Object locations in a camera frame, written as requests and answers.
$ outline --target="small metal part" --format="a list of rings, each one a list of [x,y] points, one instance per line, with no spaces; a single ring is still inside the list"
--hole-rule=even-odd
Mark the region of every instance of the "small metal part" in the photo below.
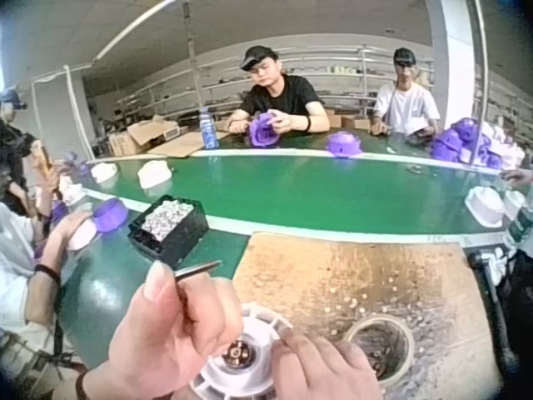
[[[222,354],[222,360],[224,360],[226,365],[235,369],[250,367],[255,358],[256,354],[253,347],[243,340],[236,340]]]
[[[206,273],[208,271],[211,271],[212,269],[220,267],[221,264],[222,261],[217,260],[204,262],[202,264],[193,265],[191,267],[181,268],[174,272],[174,279],[176,279],[177,281],[181,281],[182,279],[189,278],[198,273]]]

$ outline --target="blue cap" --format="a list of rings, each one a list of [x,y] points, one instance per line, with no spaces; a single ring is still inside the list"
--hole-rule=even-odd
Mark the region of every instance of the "blue cap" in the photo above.
[[[11,103],[16,110],[25,110],[27,104],[23,102],[15,89],[8,89],[0,94],[0,103]]]

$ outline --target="white pillar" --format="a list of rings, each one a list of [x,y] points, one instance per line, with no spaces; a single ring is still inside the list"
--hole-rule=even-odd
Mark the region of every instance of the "white pillar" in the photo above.
[[[471,117],[476,85],[476,60],[467,0],[426,0],[435,54],[433,97],[448,128]]]

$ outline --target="white t-shirt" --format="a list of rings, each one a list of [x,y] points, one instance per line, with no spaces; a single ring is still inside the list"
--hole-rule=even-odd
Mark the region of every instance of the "white t-shirt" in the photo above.
[[[383,116],[383,122],[391,126],[393,132],[406,135],[412,133],[409,126],[415,118],[441,119],[435,99],[417,83],[412,83],[411,89],[406,92],[396,89],[395,83],[382,86],[374,111]]]

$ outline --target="black t-shirt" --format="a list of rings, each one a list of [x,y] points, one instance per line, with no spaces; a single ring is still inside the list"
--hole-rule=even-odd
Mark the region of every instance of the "black t-shirt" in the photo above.
[[[266,87],[255,85],[246,95],[239,107],[250,115],[256,112],[266,113],[276,109],[290,115],[309,115],[306,105],[322,100],[316,95],[315,89],[304,77],[283,75],[285,87],[278,97],[273,97]]]

